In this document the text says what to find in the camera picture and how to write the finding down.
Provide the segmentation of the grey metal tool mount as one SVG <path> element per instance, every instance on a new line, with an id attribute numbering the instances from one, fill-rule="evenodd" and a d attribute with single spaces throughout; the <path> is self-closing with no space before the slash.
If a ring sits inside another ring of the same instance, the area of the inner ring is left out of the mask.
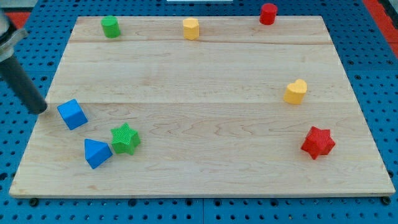
<path id="1" fill-rule="evenodd" d="M 1 9 L 1 62 L 14 54 L 15 45 L 28 36 L 24 28 L 17 28 Z"/>

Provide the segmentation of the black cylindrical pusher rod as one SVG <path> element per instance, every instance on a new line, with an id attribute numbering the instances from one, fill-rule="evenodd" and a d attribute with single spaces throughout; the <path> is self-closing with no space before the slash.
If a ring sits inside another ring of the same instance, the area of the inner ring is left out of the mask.
<path id="1" fill-rule="evenodd" d="M 45 98 L 14 55 L 1 62 L 1 76 L 30 113 L 41 114 L 47 109 Z"/>

